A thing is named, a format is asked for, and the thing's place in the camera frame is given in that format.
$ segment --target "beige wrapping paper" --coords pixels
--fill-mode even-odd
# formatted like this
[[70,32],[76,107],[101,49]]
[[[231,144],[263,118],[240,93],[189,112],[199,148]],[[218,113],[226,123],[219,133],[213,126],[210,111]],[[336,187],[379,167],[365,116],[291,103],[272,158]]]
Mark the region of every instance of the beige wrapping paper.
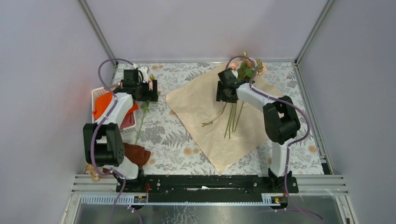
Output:
[[[245,103],[235,133],[231,139],[224,138],[231,104],[227,104],[224,113],[220,115],[224,102],[216,101],[218,73],[225,69],[222,64],[212,71],[200,75],[186,85],[171,91],[165,97],[169,107],[180,118],[192,138],[208,157],[219,173],[229,168],[244,155],[262,144],[268,136],[264,130],[264,118],[261,111]],[[254,86],[275,96],[281,92],[263,81],[255,79]],[[242,102],[238,103],[236,119]],[[214,118],[212,125],[202,127],[202,123]]]

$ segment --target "gray wall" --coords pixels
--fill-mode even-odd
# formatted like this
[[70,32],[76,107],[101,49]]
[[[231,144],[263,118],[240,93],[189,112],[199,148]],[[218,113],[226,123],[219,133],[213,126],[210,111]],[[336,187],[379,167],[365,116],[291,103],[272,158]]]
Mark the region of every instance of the gray wall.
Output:
[[326,0],[89,0],[114,54],[135,61],[294,59]]
[[0,2],[0,223],[58,223],[83,168],[106,55],[77,1],[61,2]]
[[360,223],[394,223],[396,1],[336,1],[301,63]]

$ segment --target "metal sheet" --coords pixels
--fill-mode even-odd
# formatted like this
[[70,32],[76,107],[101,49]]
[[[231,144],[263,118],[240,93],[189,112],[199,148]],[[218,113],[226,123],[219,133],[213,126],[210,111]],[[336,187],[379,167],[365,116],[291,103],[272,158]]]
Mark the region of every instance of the metal sheet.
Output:
[[[343,223],[338,205],[331,196],[294,196],[298,206],[310,209],[324,217],[326,223]],[[111,205],[82,204],[77,224],[107,224]],[[260,206],[152,206],[139,210],[144,224],[208,224],[208,223],[317,223],[304,215],[294,212],[274,212],[269,207]],[[116,206],[112,223],[139,223],[137,214],[126,206]]]

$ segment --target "floral tablecloth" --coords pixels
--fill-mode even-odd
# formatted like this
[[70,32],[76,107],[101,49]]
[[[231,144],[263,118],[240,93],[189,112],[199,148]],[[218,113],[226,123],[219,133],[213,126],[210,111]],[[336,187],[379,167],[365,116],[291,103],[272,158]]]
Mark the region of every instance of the floral tablecloth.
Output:
[[[163,96],[186,84],[193,78],[217,67],[218,63],[149,63],[149,74],[158,80],[161,96],[158,103],[150,104],[150,111],[141,126],[141,136],[137,142],[151,151],[148,163],[143,167],[145,174],[157,175],[217,175],[219,174],[192,139],[177,115],[168,107]],[[278,88],[284,95],[292,98],[293,103],[304,109],[303,100],[294,76],[291,63],[266,63],[267,72],[257,78]],[[123,70],[131,69],[129,64],[120,63],[113,84],[123,78]],[[136,112],[136,130],[141,124],[143,112]],[[301,138],[307,129],[306,122],[299,115]],[[137,132],[123,136],[124,142],[134,144]],[[323,174],[315,141],[310,135],[304,141],[293,145],[290,153],[290,168],[294,174]],[[272,162],[272,143],[268,139],[237,163],[224,171],[223,175],[261,175],[267,174]]]

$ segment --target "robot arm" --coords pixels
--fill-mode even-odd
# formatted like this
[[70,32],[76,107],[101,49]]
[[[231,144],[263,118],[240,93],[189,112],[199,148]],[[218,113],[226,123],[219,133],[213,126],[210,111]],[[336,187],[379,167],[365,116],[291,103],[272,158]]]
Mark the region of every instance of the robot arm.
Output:
[[[132,108],[134,101],[158,101],[157,80],[152,80],[153,88],[149,88],[147,67],[133,70],[124,70],[124,79],[113,93],[110,105],[97,120],[102,125],[95,136],[95,161],[98,166],[117,170],[126,179],[133,180],[139,174],[139,167],[125,157],[120,127],[125,115]],[[91,139],[97,123],[85,124],[83,128],[85,160],[92,163]]]
[[[265,122],[265,132],[272,143],[272,163],[269,169],[269,176],[276,178],[284,176],[286,146],[296,137],[300,129],[300,122],[294,108],[286,104],[271,100],[251,90],[249,83],[238,80],[231,69],[226,69],[219,73],[220,81],[217,84],[217,101],[236,103],[243,100],[254,106],[263,113]],[[291,98],[284,96],[281,100],[293,103]]]

